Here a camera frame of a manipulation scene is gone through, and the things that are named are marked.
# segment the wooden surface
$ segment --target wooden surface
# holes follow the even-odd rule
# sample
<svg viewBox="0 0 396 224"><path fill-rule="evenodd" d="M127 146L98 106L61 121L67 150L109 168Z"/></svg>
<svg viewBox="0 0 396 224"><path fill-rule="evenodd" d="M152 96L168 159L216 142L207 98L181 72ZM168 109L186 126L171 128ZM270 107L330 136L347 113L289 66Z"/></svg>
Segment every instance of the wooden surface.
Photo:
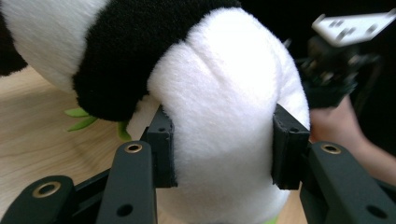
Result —
<svg viewBox="0 0 396 224"><path fill-rule="evenodd" d="M69 133L78 119L64 111L76 107L73 95L57 90L32 68L0 77L0 217L37 179L67 175L78 184L110 167L121 144L116 124L99 120ZM181 222L160 212L159 223ZM298 192L290 195L277 223L306 223Z"/></svg>

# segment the white fabric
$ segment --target white fabric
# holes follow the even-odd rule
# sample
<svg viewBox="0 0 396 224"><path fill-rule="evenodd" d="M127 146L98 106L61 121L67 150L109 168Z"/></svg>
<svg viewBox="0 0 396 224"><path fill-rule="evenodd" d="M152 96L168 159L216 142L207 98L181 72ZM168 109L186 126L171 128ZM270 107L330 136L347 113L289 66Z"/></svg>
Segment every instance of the white fabric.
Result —
<svg viewBox="0 0 396 224"><path fill-rule="evenodd" d="M63 91L86 49L88 29L109 0L2 0L2 12L23 59Z"/></svg>
<svg viewBox="0 0 396 224"><path fill-rule="evenodd" d="M308 128L283 45L240 8L218 9L171 47L148 81L175 125L178 188L161 209L189 223L263 223L289 195L272 184L272 117L282 104Z"/></svg>

